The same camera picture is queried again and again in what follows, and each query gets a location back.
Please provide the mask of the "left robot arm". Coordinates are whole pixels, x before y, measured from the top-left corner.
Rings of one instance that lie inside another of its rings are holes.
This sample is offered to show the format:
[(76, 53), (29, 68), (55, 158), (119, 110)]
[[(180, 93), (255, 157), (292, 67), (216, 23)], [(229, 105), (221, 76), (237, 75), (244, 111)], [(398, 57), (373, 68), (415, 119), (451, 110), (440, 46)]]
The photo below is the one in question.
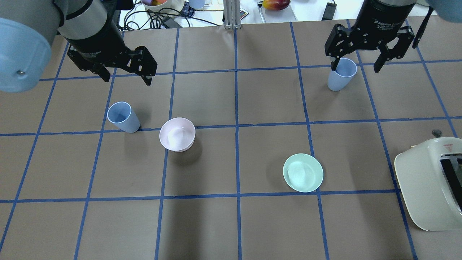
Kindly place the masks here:
[(150, 85), (157, 62), (144, 46), (129, 49), (113, 20), (117, 10), (133, 6), (130, 0), (2, 0), (1, 91), (38, 84), (57, 34), (70, 44), (67, 55), (79, 70), (108, 82), (108, 68), (122, 69)]

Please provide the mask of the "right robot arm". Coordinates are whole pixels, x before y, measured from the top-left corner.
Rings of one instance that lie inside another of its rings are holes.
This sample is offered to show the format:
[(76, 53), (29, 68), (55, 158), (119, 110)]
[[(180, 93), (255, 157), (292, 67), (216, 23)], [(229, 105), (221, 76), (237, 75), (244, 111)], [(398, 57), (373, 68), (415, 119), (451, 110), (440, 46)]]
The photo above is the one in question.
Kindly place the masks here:
[(429, 0), (429, 10), (415, 34), (404, 22), (416, 5), (415, 0), (365, 0), (351, 28), (333, 26), (324, 45), (325, 54), (335, 71), (340, 59), (356, 50), (379, 50), (374, 71), (380, 72), (387, 61), (401, 59), (409, 47), (417, 48), (429, 17), (436, 12), (442, 19), (461, 22), (460, 0)]

